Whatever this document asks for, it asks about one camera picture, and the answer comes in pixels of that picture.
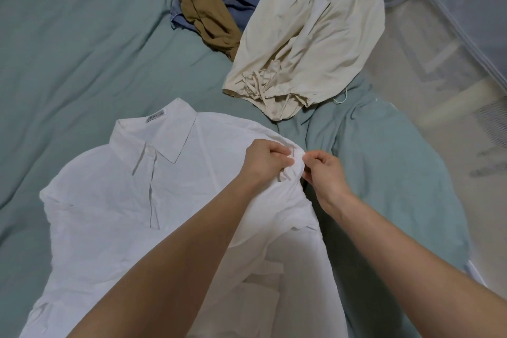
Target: left hand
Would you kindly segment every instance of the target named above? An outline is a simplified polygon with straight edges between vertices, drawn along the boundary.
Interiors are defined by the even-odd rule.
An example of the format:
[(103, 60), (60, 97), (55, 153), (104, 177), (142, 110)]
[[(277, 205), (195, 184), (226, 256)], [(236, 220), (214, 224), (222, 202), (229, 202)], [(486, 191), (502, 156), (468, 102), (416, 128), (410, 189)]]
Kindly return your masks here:
[(294, 164), (289, 155), (290, 150), (278, 142), (256, 139), (246, 149), (238, 179), (251, 183), (256, 191), (260, 191), (282, 169)]

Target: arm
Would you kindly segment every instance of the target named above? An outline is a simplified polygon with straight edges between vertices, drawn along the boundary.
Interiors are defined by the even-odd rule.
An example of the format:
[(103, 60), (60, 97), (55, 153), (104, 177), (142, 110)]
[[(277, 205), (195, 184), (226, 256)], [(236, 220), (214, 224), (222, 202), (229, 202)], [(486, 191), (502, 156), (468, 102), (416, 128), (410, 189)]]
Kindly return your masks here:
[(338, 158), (309, 151), (303, 177), (422, 336), (507, 336), (507, 302), (419, 245), (349, 189)]
[(239, 175), (136, 263), (68, 338), (185, 337), (250, 201), (294, 161), (255, 140)]

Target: bedding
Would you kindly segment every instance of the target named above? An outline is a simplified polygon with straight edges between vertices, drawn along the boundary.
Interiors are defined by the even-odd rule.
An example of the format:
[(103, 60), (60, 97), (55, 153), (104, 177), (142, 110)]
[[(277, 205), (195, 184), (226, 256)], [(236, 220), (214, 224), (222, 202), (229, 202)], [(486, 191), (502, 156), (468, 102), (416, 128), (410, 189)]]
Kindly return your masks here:
[[(251, 119), (303, 148), (333, 151), (359, 196), (464, 266), (466, 222), (445, 166), (406, 117), (376, 97), (365, 73), (336, 98), (344, 103), (329, 100), (273, 123), (222, 93), (231, 62), (195, 33), (173, 30), (169, 8), (170, 0), (0, 0), (3, 336), (19, 335), (51, 271), (39, 191), (74, 157), (106, 144), (117, 119), (147, 116), (178, 97), (198, 112)], [(349, 333), (413, 334), (346, 237), (318, 215)]]

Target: right hand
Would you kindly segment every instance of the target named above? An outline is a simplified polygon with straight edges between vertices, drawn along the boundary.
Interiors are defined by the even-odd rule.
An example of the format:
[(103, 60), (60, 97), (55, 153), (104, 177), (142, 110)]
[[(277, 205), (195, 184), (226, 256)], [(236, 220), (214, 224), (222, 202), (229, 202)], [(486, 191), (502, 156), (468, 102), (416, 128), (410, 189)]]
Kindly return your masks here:
[(329, 215), (340, 210), (340, 203), (354, 196), (345, 180), (340, 160), (322, 150), (307, 151), (303, 156), (306, 168), (303, 178), (317, 194), (320, 206)]

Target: white shirt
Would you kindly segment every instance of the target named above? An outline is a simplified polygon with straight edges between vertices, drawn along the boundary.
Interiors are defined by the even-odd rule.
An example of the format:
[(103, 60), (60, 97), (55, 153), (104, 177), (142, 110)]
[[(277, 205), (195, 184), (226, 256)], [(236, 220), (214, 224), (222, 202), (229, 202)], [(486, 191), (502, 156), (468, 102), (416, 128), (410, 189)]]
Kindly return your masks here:
[(289, 118), (343, 91), (383, 30), (383, 0), (260, 0), (224, 92)]
[[(315, 289), (308, 290), (326, 287), (309, 298), (334, 307), (333, 317), (315, 329), (346, 336), (318, 223), (299, 183), (302, 149), (258, 123), (198, 114), (180, 99), (149, 117), (118, 120), (108, 145), (69, 162), (42, 190), (53, 271), (21, 336), (65, 337), (131, 266), (239, 173), (245, 149), (256, 138), (285, 144), (295, 164), (250, 203), (190, 335), (269, 338), (277, 329), (279, 286), (312, 273), (299, 270), (286, 278), (284, 259), (292, 262), (283, 249), (275, 261), (266, 254), (278, 237), (299, 231), (302, 244), (314, 245), (313, 264), (319, 268), (313, 273)], [(279, 331), (285, 336), (290, 328)]]

